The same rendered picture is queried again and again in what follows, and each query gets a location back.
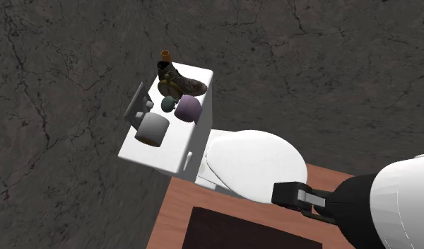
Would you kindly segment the purple bowl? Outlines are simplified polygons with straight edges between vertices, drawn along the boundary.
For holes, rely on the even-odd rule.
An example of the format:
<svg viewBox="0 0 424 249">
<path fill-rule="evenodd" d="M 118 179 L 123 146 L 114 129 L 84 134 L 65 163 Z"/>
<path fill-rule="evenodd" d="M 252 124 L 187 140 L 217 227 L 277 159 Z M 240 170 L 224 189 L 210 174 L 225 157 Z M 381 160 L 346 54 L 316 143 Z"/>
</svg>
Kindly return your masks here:
<svg viewBox="0 0 424 249">
<path fill-rule="evenodd" d="M 191 95 L 183 95 L 175 108 L 174 115 L 184 122 L 198 123 L 202 113 L 199 100 Z"/>
</svg>

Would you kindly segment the brass round pocket watch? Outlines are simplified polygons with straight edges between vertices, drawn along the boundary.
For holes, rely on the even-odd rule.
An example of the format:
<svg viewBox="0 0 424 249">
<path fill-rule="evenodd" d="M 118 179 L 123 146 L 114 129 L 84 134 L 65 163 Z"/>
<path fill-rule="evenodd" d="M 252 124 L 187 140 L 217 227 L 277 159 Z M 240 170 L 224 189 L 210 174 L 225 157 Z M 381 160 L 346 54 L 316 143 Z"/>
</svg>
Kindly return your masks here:
<svg viewBox="0 0 424 249">
<path fill-rule="evenodd" d="M 158 90 L 164 96 L 171 96 L 180 99 L 183 95 L 182 89 L 173 81 L 174 75 L 168 72 L 164 75 L 164 79 L 158 82 Z"/>
</svg>

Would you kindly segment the small teal jug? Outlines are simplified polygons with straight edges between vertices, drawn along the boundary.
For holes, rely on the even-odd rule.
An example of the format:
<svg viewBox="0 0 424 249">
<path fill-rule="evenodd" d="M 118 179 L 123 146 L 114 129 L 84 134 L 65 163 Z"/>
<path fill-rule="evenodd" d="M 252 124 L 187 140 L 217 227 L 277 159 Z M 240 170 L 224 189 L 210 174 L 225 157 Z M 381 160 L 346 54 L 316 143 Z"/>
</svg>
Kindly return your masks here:
<svg viewBox="0 0 424 249">
<path fill-rule="evenodd" d="M 175 109 L 176 104 L 178 104 L 179 100 L 173 98 L 172 96 L 165 96 L 161 101 L 161 109 L 163 112 L 172 112 Z"/>
</svg>

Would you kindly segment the white toilet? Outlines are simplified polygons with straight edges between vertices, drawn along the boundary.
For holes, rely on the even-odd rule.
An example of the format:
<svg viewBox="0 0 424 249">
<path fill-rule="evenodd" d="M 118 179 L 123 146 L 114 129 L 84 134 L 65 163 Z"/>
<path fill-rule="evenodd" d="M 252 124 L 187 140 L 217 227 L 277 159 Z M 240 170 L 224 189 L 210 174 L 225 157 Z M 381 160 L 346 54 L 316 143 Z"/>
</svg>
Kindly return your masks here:
<svg viewBox="0 0 424 249">
<path fill-rule="evenodd" d="M 307 182 L 307 166 L 301 154 L 285 139 L 257 130 L 230 132 L 212 128 L 213 71 L 179 63 L 175 68 L 209 88 L 195 97 L 203 109 L 198 123 L 181 121 L 174 112 L 163 112 L 163 95 L 154 81 L 147 88 L 154 103 L 150 112 L 170 122 L 163 142 L 160 147 L 139 142 L 134 138 L 136 129 L 130 126 L 118 153 L 120 158 L 259 203 L 271 202 L 275 183 Z"/>
</svg>

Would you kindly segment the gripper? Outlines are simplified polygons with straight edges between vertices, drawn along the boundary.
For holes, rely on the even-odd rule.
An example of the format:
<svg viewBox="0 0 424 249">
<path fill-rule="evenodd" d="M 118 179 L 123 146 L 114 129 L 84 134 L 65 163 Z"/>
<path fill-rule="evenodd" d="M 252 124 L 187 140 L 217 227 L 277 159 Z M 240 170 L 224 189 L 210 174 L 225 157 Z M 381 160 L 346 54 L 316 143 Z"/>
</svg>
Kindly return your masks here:
<svg viewBox="0 0 424 249">
<path fill-rule="evenodd" d="M 313 189 L 301 182 L 275 183 L 271 202 L 300 212 L 303 216 L 337 225 L 355 249 L 386 249 L 375 228 L 370 211 L 370 191 L 376 175 L 358 175 L 343 181 L 333 192 Z M 325 198 L 324 207 L 298 199 L 298 191 Z"/>
</svg>

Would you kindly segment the grey wall paper holder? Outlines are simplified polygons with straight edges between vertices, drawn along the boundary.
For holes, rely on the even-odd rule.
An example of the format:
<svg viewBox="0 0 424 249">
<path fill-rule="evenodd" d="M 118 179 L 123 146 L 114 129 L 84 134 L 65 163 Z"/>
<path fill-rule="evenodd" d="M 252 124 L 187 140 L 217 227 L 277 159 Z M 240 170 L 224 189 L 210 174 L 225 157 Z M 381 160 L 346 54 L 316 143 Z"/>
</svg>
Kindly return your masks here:
<svg viewBox="0 0 424 249">
<path fill-rule="evenodd" d="M 150 112 L 153 106 L 154 103 L 148 94 L 148 90 L 141 82 L 124 113 L 124 118 L 134 129 L 138 129 L 144 115 Z"/>
</svg>

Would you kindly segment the brown lace-up boot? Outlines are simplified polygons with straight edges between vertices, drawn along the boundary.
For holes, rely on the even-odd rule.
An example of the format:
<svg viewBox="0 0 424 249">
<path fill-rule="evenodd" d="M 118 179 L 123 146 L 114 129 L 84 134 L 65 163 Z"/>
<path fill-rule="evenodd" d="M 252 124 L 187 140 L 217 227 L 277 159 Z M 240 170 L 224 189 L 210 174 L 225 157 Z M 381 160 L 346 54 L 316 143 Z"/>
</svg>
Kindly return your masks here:
<svg viewBox="0 0 424 249">
<path fill-rule="evenodd" d="M 172 62 L 159 61 L 157 63 L 157 68 L 159 80 L 164 80 L 166 74 L 173 75 L 174 78 L 172 81 L 180 87 L 183 94 L 200 96 L 205 94 L 208 90 L 206 84 L 181 75 L 181 73 L 179 73 L 178 70 L 174 67 Z"/>
</svg>

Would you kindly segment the dark brown floor mat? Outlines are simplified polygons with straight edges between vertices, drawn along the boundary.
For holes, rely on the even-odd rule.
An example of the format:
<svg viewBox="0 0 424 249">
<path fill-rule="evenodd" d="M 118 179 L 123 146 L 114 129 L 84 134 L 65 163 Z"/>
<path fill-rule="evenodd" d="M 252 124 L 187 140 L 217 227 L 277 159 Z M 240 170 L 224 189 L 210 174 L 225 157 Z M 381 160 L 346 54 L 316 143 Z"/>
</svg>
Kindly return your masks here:
<svg viewBox="0 0 424 249">
<path fill-rule="evenodd" d="M 182 249 L 323 249 L 319 242 L 193 207 Z"/>
</svg>

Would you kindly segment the grey toilet paper roll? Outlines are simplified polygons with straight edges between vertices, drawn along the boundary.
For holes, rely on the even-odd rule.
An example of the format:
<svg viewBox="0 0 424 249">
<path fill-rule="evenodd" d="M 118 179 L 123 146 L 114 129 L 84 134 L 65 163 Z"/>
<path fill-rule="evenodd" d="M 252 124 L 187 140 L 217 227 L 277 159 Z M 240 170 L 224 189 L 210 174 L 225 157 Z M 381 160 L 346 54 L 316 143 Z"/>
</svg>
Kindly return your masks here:
<svg viewBox="0 0 424 249">
<path fill-rule="evenodd" d="M 160 147 L 169 125 L 169 120 L 159 114 L 144 113 L 134 138 L 149 146 Z"/>
</svg>

